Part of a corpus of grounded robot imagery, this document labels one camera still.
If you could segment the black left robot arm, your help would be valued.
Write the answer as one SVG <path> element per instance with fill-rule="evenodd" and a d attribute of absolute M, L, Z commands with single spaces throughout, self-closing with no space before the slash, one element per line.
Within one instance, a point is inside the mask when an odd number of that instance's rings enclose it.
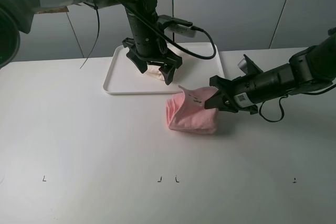
<path fill-rule="evenodd" d="M 129 49 L 127 57 L 140 72 L 146 72 L 150 65 L 158 66 L 165 83 L 170 84 L 182 58 L 168 49 L 164 34 L 174 18 L 158 15 L 157 3 L 158 0 L 1 0 L 1 66 L 16 57 L 20 34 L 30 32 L 36 13 L 77 4 L 95 10 L 122 5 L 132 32 L 132 37 L 122 42 Z"/>

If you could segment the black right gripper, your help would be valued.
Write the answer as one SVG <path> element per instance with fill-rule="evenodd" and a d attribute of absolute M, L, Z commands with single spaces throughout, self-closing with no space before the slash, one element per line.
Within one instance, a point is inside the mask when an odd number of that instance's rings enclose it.
<path fill-rule="evenodd" d="M 209 85 L 217 89 L 216 93 L 204 102 L 205 109 L 218 109 L 219 111 L 237 113 L 249 112 L 251 115 L 258 113 L 258 106 L 250 97 L 257 91 L 256 81 L 265 73 L 244 75 L 233 80 L 213 76 Z"/>

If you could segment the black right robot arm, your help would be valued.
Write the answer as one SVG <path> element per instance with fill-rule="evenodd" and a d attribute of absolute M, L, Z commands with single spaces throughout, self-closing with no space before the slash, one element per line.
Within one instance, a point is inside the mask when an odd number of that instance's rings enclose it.
<path fill-rule="evenodd" d="M 205 109 L 261 115 L 269 100 L 324 94 L 335 88 L 335 28 L 329 29 L 326 40 L 294 54 L 287 64 L 264 72 L 244 55 L 238 67 L 244 76 L 210 78 L 210 86 L 217 91 L 204 102 Z"/>

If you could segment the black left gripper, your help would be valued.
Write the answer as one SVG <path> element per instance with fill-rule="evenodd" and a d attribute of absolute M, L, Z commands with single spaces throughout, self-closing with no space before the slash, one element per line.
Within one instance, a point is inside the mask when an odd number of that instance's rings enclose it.
<path fill-rule="evenodd" d="M 158 65 L 166 85 L 173 82 L 176 69 L 182 65 L 182 58 L 168 49 L 163 38 L 140 21 L 135 14 L 126 12 L 133 37 L 126 38 L 122 45 L 129 49 L 127 58 L 144 74 L 148 64 Z"/>

